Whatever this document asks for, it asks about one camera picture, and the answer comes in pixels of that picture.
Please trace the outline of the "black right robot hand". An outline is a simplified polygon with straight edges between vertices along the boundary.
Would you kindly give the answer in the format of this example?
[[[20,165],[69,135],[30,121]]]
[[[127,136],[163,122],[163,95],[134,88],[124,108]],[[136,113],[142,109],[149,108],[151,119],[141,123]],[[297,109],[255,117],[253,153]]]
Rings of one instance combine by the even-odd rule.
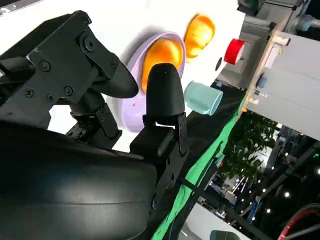
[[[188,155],[177,69],[148,76],[143,129],[128,153],[103,99],[138,85],[78,10],[40,24],[0,57],[0,237],[131,240],[153,217]]]

